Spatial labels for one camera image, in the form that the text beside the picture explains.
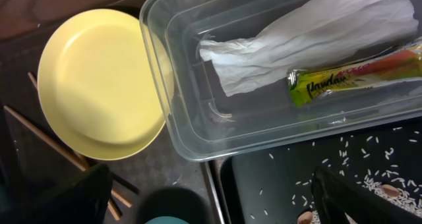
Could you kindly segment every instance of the brown nut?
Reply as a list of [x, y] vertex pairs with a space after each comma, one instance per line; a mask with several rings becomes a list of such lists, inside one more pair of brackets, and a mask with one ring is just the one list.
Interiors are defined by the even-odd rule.
[[384, 184], [382, 189], [387, 195], [391, 197], [397, 197], [400, 195], [400, 191], [389, 184]]
[[312, 218], [312, 213], [310, 211], [306, 211], [297, 218], [297, 224], [311, 224]]

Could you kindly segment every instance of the round yellow dish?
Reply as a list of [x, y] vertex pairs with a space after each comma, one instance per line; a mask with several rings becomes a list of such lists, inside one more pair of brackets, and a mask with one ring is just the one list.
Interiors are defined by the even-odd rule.
[[58, 137], [95, 159], [141, 151], [165, 123], [139, 21], [119, 11], [80, 13], [55, 31], [42, 53], [38, 94]]

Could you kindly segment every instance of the plate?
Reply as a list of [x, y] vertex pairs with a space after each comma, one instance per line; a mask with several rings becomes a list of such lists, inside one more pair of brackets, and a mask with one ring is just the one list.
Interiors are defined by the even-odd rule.
[[38, 95], [58, 137], [94, 159], [136, 154], [165, 124], [139, 21], [119, 11], [86, 11], [54, 32]]

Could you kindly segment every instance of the transparent container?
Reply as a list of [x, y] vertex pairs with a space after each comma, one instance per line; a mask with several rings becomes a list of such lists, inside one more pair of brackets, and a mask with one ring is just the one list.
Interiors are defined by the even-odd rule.
[[[422, 82], [347, 91], [300, 108], [290, 98], [286, 79], [226, 97], [211, 62], [198, 54], [199, 41], [206, 34], [221, 42], [255, 37], [307, 1], [147, 0], [140, 13], [142, 33], [167, 127], [183, 157], [204, 161], [422, 115]], [[410, 1], [421, 21], [422, 3]]]

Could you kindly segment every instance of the snack wrapper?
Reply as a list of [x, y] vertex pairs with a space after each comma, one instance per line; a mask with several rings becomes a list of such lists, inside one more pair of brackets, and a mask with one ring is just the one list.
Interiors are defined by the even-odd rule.
[[292, 70], [289, 90], [297, 107], [333, 92], [422, 80], [422, 39], [375, 59], [328, 70]]

